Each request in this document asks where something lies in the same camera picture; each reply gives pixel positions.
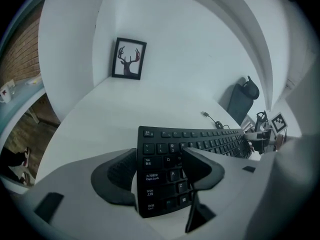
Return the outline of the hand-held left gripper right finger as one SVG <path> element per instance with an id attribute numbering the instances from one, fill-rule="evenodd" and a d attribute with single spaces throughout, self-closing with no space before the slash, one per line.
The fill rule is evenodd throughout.
<path id="1" fill-rule="evenodd" d="M 313 137 L 258 161 L 184 148 L 182 168 L 193 191 L 186 240 L 287 239 L 313 194 Z"/>

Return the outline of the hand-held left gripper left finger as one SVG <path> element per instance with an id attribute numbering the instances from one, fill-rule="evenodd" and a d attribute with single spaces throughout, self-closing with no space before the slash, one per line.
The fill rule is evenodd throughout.
<path id="1" fill-rule="evenodd" d="M 174 240 L 187 211 L 143 218 L 136 209 L 136 150 L 65 164 L 22 195 L 17 207 L 49 240 Z"/>

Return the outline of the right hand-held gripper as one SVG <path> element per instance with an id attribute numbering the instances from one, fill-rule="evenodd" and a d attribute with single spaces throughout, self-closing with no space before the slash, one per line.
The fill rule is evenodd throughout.
<path id="1" fill-rule="evenodd" d="M 287 135 L 288 124 L 279 112 L 272 119 L 263 123 L 258 132 L 247 132 L 244 138 L 248 141 L 262 141 L 263 147 L 274 147 L 278 134 Z"/>

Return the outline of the black keyboard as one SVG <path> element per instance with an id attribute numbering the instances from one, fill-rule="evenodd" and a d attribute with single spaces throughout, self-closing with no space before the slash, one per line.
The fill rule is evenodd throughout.
<path id="1" fill-rule="evenodd" d="M 182 129 L 140 126 L 137 139 L 137 199 L 143 218 L 165 215 L 191 205 L 192 186 L 182 167 L 182 150 L 196 148 L 248 159 L 242 129 Z"/>

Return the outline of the person's right forearm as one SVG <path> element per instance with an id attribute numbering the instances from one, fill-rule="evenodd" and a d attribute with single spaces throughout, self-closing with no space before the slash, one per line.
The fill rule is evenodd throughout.
<path id="1" fill-rule="evenodd" d="M 279 133 L 274 140 L 275 150 L 278 151 L 286 141 L 287 141 L 287 135 L 283 135 Z"/>

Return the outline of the black office chair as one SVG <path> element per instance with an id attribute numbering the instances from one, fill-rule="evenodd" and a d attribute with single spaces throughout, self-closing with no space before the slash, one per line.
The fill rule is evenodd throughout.
<path id="1" fill-rule="evenodd" d="M 230 85 L 218 99 L 218 103 L 238 125 L 241 125 L 259 96 L 258 86 L 248 75 L 247 79 L 241 77 L 235 84 Z"/>
<path id="2" fill-rule="evenodd" d="M 254 126 L 254 131 L 259 132 L 261 130 L 261 125 L 268 121 L 268 116 L 266 111 L 261 111 L 256 114 L 256 123 Z"/>

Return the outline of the white desk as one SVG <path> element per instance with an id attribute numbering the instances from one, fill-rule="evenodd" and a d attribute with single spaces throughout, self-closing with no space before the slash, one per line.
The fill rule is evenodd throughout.
<path id="1" fill-rule="evenodd" d="M 116 151 L 137 151 L 140 126 L 240 129 L 215 101 L 143 81 L 108 78 L 63 120 L 44 153 L 36 183 L 72 162 Z"/>

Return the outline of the light blue table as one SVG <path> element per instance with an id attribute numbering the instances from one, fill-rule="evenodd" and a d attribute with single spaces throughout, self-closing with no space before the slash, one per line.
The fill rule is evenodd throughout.
<path id="1" fill-rule="evenodd" d="M 15 91 L 9 103 L 0 102 L 0 151 L 25 112 L 46 93 L 42 81 L 36 84 L 27 84 L 31 79 L 17 81 Z"/>

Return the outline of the yellow and white papers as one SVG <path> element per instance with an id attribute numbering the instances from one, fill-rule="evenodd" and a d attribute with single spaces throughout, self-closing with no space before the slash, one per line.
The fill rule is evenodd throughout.
<path id="1" fill-rule="evenodd" d="M 28 86 L 33 86 L 33 85 L 39 85 L 43 82 L 43 79 L 41 76 L 39 77 L 34 77 L 29 79 L 25 84 Z"/>

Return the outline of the white mug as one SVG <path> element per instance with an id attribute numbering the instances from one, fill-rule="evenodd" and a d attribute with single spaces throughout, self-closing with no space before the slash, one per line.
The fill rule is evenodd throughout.
<path id="1" fill-rule="evenodd" d="M 15 93 L 15 82 L 10 80 L 0 88 L 0 103 L 9 103 L 12 100 L 12 95 Z"/>

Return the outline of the black framed deer picture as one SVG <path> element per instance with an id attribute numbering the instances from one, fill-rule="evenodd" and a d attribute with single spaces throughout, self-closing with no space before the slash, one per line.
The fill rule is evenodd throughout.
<path id="1" fill-rule="evenodd" d="M 111 76 L 140 80 L 147 43 L 128 38 L 116 39 Z"/>

